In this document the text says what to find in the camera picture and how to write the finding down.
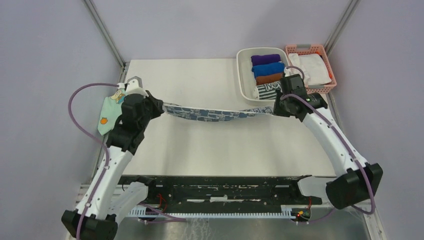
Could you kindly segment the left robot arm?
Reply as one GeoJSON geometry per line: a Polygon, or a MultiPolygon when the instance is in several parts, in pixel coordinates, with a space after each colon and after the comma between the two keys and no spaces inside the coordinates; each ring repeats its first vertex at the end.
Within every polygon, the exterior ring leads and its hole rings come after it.
{"type": "Polygon", "coordinates": [[[104,151],[99,169],[89,188],[74,210],[65,210],[61,222],[77,240],[112,240],[119,224],[139,202],[150,204],[158,191],[149,185],[153,179],[136,181],[115,200],[112,199],[119,180],[145,138],[149,122],[164,113],[162,100],[143,89],[138,76],[122,84],[126,97],[121,115],[114,121],[106,142],[85,129],[83,133],[98,142],[104,151]]]}

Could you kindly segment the blue patterned towel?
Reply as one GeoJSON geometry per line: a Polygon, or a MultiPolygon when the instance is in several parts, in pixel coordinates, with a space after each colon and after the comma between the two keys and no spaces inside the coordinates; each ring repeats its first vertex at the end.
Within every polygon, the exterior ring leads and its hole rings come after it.
{"type": "Polygon", "coordinates": [[[273,114],[273,108],[270,106],[255,107],[245,110],[221,110],[164,103],[163,109],[171,116],[200,122],[228,122],[273,114]]]}

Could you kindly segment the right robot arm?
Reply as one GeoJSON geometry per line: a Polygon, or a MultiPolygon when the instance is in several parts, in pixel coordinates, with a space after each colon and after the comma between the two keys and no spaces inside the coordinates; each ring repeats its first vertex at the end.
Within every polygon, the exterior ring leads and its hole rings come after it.
{"type": "Polygon", "coordinates": [[[280,79],[273,114],[295,117],[320,143],[331,162],[336,177],[314,176],[298,180],[289,189],[289,199],[302,204],[309,197],[329,200],[334,208],[346,207],[372,215],[376,211],[375,194],[383,176],[378,163],[370,164],[353,147],[332,116],[327,102],[319,93],[308,93],[299,74],[280,79]]]}

